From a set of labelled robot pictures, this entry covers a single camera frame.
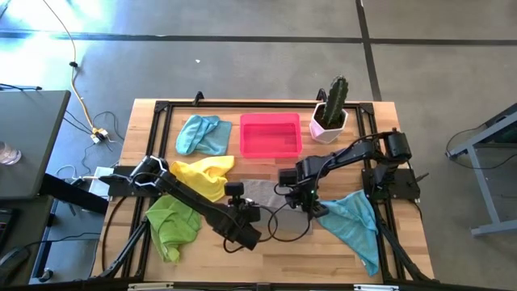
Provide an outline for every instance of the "yellow cable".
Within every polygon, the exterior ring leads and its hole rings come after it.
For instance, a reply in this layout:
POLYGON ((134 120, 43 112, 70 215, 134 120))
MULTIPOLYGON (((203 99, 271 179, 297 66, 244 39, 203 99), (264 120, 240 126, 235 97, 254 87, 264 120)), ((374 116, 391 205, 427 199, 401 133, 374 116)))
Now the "yellow cable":
MULTIPOLYGON (((74 47, 74 63, 77 63, 77 51, 76 51, 76 48, 75 48, 75 43, 74 43, 74 39, 72 38, 72 36, 70 35, 70 32, 68 31, 68 29, 66 28, 65 24, 61 21, 61 19, 59 18, 59 16, 57 16, 56 12, 54 12, 54 10, 52 9, 52 7, 47 3, 46 0, 43 0, 43 2, 45 3, 45 5, 49 8, 49 10, 54 14, 54 16, 56 16, 57 20, 61 23, 61 26, 65 29, 66 33, 68 34, 68 37, 70 38, 70 40, 72 41, 72 46, 74 47)), ((91 121, 91 118, 90 118, 90 114, 88 114, 88 109, 86 109, 86 105, 84 104, 84 102, 82 102, 82 98, 81 96, 79 95, 78 93, 78 90, 75 88, 75 78, 74 78, 74 72, 75 72, 75 68, 72 67, 72 79, 70 80, 70 83, 72 85, 72 90, 74 91, 74 94, 78 97, 78 100, 79 100, 79 103, 81 104, 82 106, 82 110, 84 111, 84 115, 86 116, 86 120, 88 121, 88 124, 90 125, 91 127, 91 132, 92 133, 96 133, 97 132, 97 129, 95 128, 94 126, 94 123, 91 121)))

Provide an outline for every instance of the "yellow cloth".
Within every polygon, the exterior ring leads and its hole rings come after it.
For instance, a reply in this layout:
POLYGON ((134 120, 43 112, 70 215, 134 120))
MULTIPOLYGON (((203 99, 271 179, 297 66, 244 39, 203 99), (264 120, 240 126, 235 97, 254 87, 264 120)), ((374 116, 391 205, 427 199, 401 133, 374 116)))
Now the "yellow cloth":
POLYGON ((170 172, 176 179, 207 197, 211 202, 225 195, 225 174, 233 167, 233 156, 204 158, 192 164, 174 162, 170 172))

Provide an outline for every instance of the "potted cactus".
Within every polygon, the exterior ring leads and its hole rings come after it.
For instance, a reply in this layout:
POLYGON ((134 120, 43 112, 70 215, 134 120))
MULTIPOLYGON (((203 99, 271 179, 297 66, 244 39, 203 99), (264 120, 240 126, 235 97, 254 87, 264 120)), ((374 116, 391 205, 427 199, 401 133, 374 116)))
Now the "potted cactus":
POLYGON ((343 109, 348 94, 348 82, 343 76, 336 77, 330 85, 326 102, 314 108, 309 129, 315 141, 328 144, 345 129, 348 113, 343 109))

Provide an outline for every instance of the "cactus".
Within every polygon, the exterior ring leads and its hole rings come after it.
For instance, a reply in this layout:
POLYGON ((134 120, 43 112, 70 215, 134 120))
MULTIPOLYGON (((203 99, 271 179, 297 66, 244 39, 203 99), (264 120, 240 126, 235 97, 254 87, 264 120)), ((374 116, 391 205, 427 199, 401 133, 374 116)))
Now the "cactus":
POLYGON ((322 121, 327 126, 339 122, 343 105, 348 94, 348 82, 343 76, 334 78, 325 104, 322 121))

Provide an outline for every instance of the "glass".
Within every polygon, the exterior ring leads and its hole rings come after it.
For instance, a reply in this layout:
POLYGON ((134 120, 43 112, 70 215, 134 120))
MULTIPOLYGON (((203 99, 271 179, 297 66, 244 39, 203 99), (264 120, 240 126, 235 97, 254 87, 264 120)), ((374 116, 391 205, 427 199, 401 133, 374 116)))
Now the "glass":
POLYGON ((0 141, 0 164, 14 165, 22 158, 22 152, 0 141))

